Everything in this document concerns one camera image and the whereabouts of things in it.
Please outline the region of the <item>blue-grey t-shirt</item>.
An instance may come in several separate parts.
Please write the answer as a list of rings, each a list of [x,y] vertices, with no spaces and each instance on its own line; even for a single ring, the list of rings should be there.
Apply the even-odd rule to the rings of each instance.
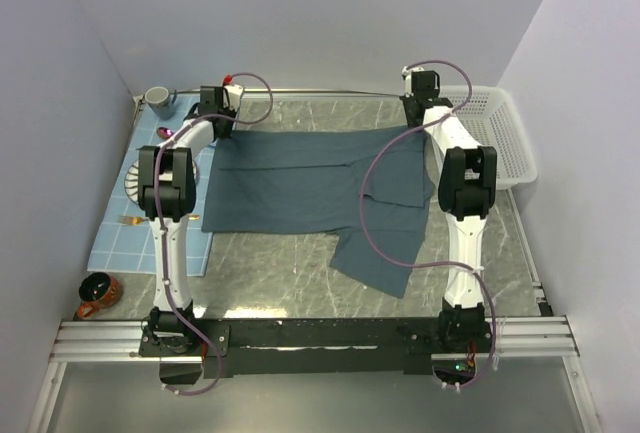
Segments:
[[[216,147],[202,229],[334,234],[332,268],[401,298],[434,191],[426,136],[406,130],[235,132]]]

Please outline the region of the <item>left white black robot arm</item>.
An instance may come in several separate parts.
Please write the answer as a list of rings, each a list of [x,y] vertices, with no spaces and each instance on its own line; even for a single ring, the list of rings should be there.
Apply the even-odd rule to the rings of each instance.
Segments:
[[[155,252],[154,302],[145,334],[178,355],[197,346],[187,275],[187,229],[197,203],[194,159],[238,122],[244,87],[228,75],[203,87],[181,126],[161,143],[139,149],[137,202],[150,223]]]

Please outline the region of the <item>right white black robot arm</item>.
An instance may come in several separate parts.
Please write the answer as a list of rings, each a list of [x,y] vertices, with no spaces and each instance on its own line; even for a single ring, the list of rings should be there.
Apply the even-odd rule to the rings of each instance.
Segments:
[[[483,233],[495,203],[497,152],[477,141],[440,95],[440,76],[421,66],[402,70],[405,92],[401,101],[410,127],[426,127],[443,155],[438,204],[449,232],[449,277],[443,296],[439,343],[460,351],[472,328],[484,322],[484,298],[477,276],[481,271]]]

